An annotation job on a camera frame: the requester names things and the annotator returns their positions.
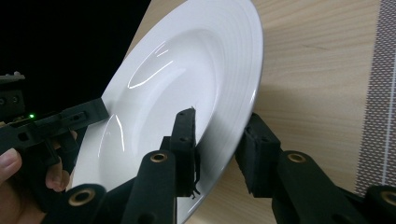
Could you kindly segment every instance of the wooden table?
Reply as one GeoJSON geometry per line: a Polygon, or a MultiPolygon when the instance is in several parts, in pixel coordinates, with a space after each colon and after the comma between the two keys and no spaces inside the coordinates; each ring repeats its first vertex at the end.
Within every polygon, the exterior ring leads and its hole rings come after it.
{"type": "MultiPolygon", "coordinates": [[[[152,0],[129,51],[182,0],[152,0]]],[[[355,190],[379,1],[253,0],[264,31],[254,112],[284,150],[310,155],[338,186],[355,190]]],[[[271,199],[248,194],[232,160],[187,223],[276,223],[271,199]]]]}

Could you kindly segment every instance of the finger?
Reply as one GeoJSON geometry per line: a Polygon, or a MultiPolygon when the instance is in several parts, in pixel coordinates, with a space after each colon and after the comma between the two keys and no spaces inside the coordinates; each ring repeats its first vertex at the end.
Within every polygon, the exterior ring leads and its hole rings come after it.
{"type": "Polygon", "coordinates": [[[69,185],[69,181],[70,181],[70,174],[66,171],[66,170],[62,170],[62,181],[61,181],[61,186],[56,189],[56,191],[64,191],[67,187],[67,185],[69,185]]]}
{"type": "Polygon", "coordinates": [[[77,133],[75,131],[70,131],[71,134],[73,134],[74,139],[77,139],[77,133]]]}
{"type": "Polygon", "coordinates": [[[62,185],[62,160],[51,165],[46,174],[46,186],[49,189],[58,189],[62,185]]]}
{"type": "Polygon", "coordinates": [[[21,166],[21,155],[14,148],[0,155],[0,185],[12,175],[15,175],[21,166]]]}

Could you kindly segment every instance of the white plate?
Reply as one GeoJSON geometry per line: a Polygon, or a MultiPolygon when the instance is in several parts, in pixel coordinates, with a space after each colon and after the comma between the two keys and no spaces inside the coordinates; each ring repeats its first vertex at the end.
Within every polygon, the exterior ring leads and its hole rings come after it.
{"type": "Polygon", "coordinates": [[[110,114],[91,125],[72,186],[106,190],[136,176],[147,153],[169,136],[177,112],[196,109],[201,195],[177,199],[185,222],[213,189],[250,118],[260,85],[262,25],[248,0],[189,0],[136,45],[102,99],[110,114]]]}

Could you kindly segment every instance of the black background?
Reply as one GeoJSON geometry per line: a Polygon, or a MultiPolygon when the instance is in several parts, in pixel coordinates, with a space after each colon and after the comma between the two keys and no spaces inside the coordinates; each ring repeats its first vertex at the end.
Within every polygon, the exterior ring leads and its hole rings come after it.
{"type": "Polygon", "coordinates": [[[0,4],[0,75],[19,71],[26,112],[45,114],[100,97],[149,0],[13,0],[0,4]]]}

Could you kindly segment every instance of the black plastic part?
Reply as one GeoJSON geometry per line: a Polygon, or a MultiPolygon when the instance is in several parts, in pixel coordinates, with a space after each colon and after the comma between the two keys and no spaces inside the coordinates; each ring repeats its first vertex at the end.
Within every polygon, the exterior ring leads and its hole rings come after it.
{"type": "Polygon", "coordinates": [[[161,149],[176,157],[177,197],[190,197],[195,190],[195,169],[199,169],[195,145],[195,109],[189,108],[177,113],[172,136],[161,143],[161,149]]]}
{"type": "Polygon", "coordinates": [[[0,154],[12,147],[25,149],[46,139],[56,138],[62,133],[87,127],[108,118],[106,107],[101,98],[76,105],[43,119],[28,119],[10,123],[0,128],[0,154]]]}
{"type": "Polygon", "coordinates": [[[396,223],[396,188],[392,186],[371,186],[367,189],[364,204],[376,220],[381,223],[396,223]]]}
{"type": "Polygon", "coordinates": [[[299,223],[368,223],[308,155],[283,152],[277,172],[299,223]]]}
{"type": "Polygon", "coordinates": [[[30,147],[28,151],[21,151],[23,164],[20,174],[41,211],[48,212],[61,198],[62,193],[46,186],[48,165],[43,161],[44,155],[48,156],[47,146],[44,143],[30,147]]]}
{"type": "Polygon", "coordinates": [[[0,121],[7,121],[25,112],[23,95],[20,90],[0,91],[0,121]]]}
{"type": "Polygon", "coordinates": [[[61,194],[46,187],[48,167],[58,163],[60,158],[69,174],[75,167],[79,146],[70,131],[106,118],[106,107],[98,98],[43,119],[28,119],[0,128],[0,139],[7,139],[0,142],[0,154],[11,147],[21,153],[21,174],[43,212],[48,212],[61,194]],[[58,150],[52,145],[53,139],[61,145],[58,150]]]}
{"type": "Polygon", "coordinates": [[[378,220],[381,220],[381,223],[388,223],[382,222],[385,218],[382,215],[377,213],[376,209],[373,209],[375,204],[367,203],[367,200],[357,194],[354,194],[346,189],[339,188],[340,191],[344,194],[344,196],[349,200],[349,202],[362,214],[369,223],[378,223],[378,220]]]}
{"type": "Polygon", "coordinates": [[[273,180],[282,149],[280,141],[257,115],[252,114],[235,152],[247,189],[255,198],[273,195],[273,180]]]}
{"type": "Polygon", "coordinates": [[[299,216],[291,202],[288,193],[279,179],[276,180],[276,187],[273,191],[272,210],[277,224],[300,223],[299,216]]]}
{"type": "Polygon", "coordinates": [[[93,222],[94,224],[121,222],[125,206],[134,187],[134,180],[135,178],[132,178],[106,194],[102,207],[93,222]]]}
{"type": "Polygon", "coordinates": [[[121,224],[176,223],[176,159],[167,150],[148,153],[142,160],[121,224]]]}
{"type": "Polygon", "coordinates": [[[106,190],[100,185],[84,184],[66,192],[47,213],[42,224],[91,224],[100,211],[106,190]]]}
{"type": "Polygon", "coordinates": [[[25,76],[24,75],[5,75],[5,76],[0,76],[0,85],[7,84],[10,82],[15,82],[15,81],[20,81],[24,80],[25,76]]]}

